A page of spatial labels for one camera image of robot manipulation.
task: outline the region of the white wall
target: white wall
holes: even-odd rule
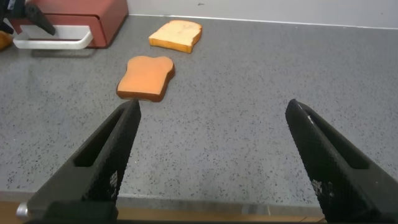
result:
[[[398,29],[398,0],[127,1],[132,15],[215,17]]]

